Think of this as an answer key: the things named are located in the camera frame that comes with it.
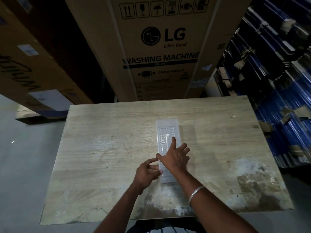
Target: warning triangle symbol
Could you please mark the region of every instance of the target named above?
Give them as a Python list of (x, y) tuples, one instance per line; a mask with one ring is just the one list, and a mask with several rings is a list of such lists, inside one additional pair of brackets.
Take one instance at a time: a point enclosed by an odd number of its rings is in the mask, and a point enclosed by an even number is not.
[(187, 78), (189, 78), (189, 75), (188, 75), (187, 72), (185, 72), (185, 73), (180, 77), (180, 79), (187, 79)]

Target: stack of blue panels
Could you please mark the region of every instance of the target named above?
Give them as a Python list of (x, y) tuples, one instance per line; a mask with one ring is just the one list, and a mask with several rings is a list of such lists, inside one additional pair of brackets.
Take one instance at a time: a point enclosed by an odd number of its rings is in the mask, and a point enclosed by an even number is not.
[(273, 126), (265, 135), (282, 168), (311, 163), (310, 33), (311, 0), (254, 0), (219, 63)]

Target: forearm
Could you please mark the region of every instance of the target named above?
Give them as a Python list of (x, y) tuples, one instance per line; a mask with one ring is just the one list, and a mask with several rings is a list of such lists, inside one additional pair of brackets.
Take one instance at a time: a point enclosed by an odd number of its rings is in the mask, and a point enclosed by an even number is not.
[[(187, 199), (202, 184), (187, 171), (173, 174), (185, 192)], [(206, 232), (209, 233), (255, 233), (257, 232), (247, 221), (228, 208), (208, 189), (200, 189), (191, 200), (191, 207)]]
[(130, 185), (94, 233), (124, 233), (138, 194), (139, 192), (134, 185)]

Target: umbrella symbol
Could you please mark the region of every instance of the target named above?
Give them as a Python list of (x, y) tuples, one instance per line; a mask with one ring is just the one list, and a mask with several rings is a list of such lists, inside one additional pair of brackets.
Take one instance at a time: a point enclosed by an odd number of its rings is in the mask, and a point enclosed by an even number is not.
[(160, 3), (158, 3), (153, 9), (156, 10), (156, 14), (158, 14), (158, 10), (162, 9), (162, 7)]

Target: concrete floor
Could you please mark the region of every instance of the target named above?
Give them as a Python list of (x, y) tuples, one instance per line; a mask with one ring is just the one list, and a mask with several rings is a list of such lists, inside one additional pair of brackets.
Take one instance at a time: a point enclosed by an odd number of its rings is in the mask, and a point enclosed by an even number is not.
[[(26, 125), (14, 119), (16, 109), (0, 95), (0, 232), (92, 232), (98, 222), (39, 226), (65, 123)], [(311, 187), (283, 178), (295, 210), (242, 216), (259, 232), (311, 232)]]

